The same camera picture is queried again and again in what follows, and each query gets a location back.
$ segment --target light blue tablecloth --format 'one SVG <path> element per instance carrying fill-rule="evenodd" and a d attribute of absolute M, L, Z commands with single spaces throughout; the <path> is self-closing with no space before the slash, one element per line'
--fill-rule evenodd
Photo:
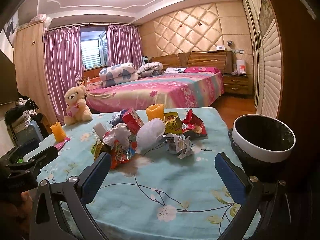
<path fill-rule="evenodd" d="M 170 109 L 174 111 L 182 120 L 187 113 L 187 109 Z M 228 195 L 214 167 L 214 158 L 224 152 L 236 166 L 241 163 L 217 110 L 193 111 L 204 121 L 208 133 L 208 138 L 191 142 L 193 155 L 181 160 L 165 146 L 143 152 L 120 170 L 110 171 L 93 202 L 87 205 L 110 240 L 217 239 L 228 226 L 238 205 Z M 137 113 L 147 122 L 145 110 Z M 96 114 L 89 123 L 64 126 L 71 140 L 58 158 L 41 170 L 38 181 L 47 178 L 51 183 L 63 182 L 91 165 L 90 148 L 96 140 L 92 127 L 99 122 L 107 124 L 111 116 L 112 113 Z M 25 160 L 54 143 L 50 135 Z M 67 206 L 63 208 L 72 231 L 80 236 Z M 253 234 L 259 220 L 257 212 L 245 238 Z"/>

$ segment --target pink pillow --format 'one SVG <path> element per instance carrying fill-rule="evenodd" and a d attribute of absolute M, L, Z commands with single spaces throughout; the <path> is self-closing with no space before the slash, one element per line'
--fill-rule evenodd
<path fill-rule="evenodd" d="M 216 74 L 221 71 L 216 67 L 188 67 L 183 72 L 184 73 L 211 72 L 213 74 Z"/>

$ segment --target teddy bear's ear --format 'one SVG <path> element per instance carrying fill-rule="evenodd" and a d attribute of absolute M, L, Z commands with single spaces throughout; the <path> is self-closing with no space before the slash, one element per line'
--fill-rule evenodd
<path fill-rule="evenodd" d="M 81 86 L 79 86 L 82 90 L 83 90 L 83 92 L 85 93 L 85 86 L 84 85 L 81 85 Z"/>

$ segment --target wooden headboard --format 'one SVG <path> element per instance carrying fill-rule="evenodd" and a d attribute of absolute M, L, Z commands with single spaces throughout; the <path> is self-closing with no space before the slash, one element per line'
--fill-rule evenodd
<path fill-rule="evenodd" d="M 150 58 L 150 62 L 161 62 L 163 70 L 168 67 L 194 67 L 213 66 L 222 73 L 231 73 L 232 52 L 231 51 L 193 51 L 178 53 L 161 57 Z"/>

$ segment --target teddy bear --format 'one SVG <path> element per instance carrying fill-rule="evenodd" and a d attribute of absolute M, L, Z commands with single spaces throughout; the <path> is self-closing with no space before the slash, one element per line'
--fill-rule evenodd
<path fill-rule="evenodd" d="M 92 120 L 92 113 L 85 102 L 84 94 L 85 86 L 83 85 L 72 87 L 65 94 L 64 98 L 68 107 L 66 109 L 67 116 L 64 117 L 63 121 L 66 125 Z"/>

